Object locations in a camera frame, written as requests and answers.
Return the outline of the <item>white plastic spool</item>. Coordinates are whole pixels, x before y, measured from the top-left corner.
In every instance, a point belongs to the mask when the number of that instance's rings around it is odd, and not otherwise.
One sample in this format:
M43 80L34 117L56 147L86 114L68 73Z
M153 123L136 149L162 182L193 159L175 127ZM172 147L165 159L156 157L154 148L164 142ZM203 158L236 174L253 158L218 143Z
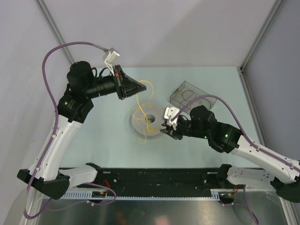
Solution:
M132 125L136 132L138 132L146 142L147 139L157 139L162 133L163 129L163 113L162 106L158 104L142 104L141 107L137 106L131 114Z

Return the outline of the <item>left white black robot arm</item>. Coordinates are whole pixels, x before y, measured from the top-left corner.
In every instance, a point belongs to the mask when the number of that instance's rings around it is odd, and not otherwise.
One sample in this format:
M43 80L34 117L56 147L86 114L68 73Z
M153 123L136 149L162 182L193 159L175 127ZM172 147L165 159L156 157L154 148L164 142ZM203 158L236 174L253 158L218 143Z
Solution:
M86 61L71 65L67 89L57 106L58 121L54 123L50 143L30 168L18 172L18 179L54 200L75 186L88 183L97 188L103 184L102 169L94 163L64 170L59 166L71 139L94 106L92 99L116 93L123 100L147 89L127 76L121 66L113 66L113 71L113 75L102 76L96 75L97 69Z

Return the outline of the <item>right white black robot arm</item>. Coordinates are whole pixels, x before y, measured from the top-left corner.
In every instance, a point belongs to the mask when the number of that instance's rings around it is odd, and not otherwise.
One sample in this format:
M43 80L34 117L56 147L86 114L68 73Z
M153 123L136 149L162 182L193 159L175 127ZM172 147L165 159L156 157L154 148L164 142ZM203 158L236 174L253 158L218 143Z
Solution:
M175 140L183 137L206 139L217 152L246 159L259 169L221 165L216 182L221 188L231 184L274 190L293 203L300 201L300 163L248 138L241 129L218 122L213 112L197 106L186 120L176 107L166 107L161 132Z

